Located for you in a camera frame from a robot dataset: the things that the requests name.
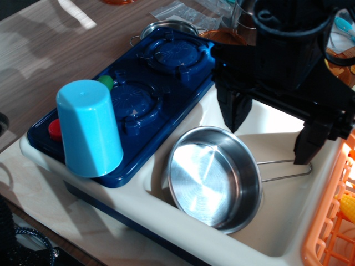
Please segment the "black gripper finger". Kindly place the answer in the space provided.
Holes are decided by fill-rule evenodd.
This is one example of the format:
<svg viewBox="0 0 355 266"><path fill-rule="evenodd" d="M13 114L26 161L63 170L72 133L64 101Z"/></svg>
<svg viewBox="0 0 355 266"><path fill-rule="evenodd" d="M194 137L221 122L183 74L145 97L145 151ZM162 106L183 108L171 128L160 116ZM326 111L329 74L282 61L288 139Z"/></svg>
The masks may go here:
<svg viewBox="0 0 355 266"><path fill-rule="evenodd" d="M333 123L325 119L307 120L296 138L295 165L306 165L317 155L328 140Z"/></svg>

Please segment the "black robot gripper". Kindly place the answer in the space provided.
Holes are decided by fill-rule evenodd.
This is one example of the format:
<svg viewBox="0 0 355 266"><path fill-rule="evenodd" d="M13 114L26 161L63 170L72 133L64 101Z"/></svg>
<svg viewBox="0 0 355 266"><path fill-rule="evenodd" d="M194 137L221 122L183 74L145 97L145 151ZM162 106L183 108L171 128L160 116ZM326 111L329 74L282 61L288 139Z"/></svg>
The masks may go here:
<svg viewBox="0 0 355 266"><path fill-rule="evenodd" d="M258 100L298 119L333 123L330 140L354 128L354 91L326 67L354 64L326 53L336 13L353 1L256 1L256 44L217 44L213 79L225 125L236 132Z"/></svg>

